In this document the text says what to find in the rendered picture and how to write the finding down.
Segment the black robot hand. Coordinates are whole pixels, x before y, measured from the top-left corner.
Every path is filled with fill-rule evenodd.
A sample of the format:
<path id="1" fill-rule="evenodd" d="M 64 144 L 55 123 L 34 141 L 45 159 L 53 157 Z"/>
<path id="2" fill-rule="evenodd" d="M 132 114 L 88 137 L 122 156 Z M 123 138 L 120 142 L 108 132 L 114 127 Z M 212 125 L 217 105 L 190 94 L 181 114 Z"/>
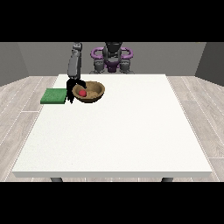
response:
<path id="1" fill-rule="evenodd" d="M 83 88 L 86 88 L 86 82 L 84 80 L 81 79 L 72 79 L 70 78 L 67 82 L 66 82 L 66 98 L 70 101 L 73 102 L 74 100 L 74 94 L 72 92 L 74 86 L 78 84 L 80 86 L 82 86 Z"/>

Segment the brown wooden bowl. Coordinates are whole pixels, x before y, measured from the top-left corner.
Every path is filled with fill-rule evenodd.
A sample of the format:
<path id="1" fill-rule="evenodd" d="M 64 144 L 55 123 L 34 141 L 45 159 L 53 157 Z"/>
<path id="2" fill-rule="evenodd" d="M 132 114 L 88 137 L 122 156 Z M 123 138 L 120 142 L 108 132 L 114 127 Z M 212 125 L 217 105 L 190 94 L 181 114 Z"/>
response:
<path id="1" fill-rule="evenodd" d="M 79 92 L 83 90 L 83 87 L 81 85 L 75 85 L 73 87 L 72 92 L 77 100 L 84 103 L 92 103 L 97 102 L 102 98 L 105 92 L 105 87 L 100 82 L 87 81 L 86 86 L 87 86 L 87 88 L 85 89 L 85 91 L 87 92 L 86 96 L 79 95 Z"/>

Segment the green square pad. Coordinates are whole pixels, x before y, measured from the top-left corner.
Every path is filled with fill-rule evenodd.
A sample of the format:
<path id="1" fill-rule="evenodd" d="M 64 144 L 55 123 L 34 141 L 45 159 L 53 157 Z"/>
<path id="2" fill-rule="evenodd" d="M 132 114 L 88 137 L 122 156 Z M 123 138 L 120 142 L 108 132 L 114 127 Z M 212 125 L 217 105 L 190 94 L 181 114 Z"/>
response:
<path id="1" fill-rule="evenodd" d="M 40 100 L 41 104 L 64 104 L 67 98 L 65 88 L 47 88 Z"/>

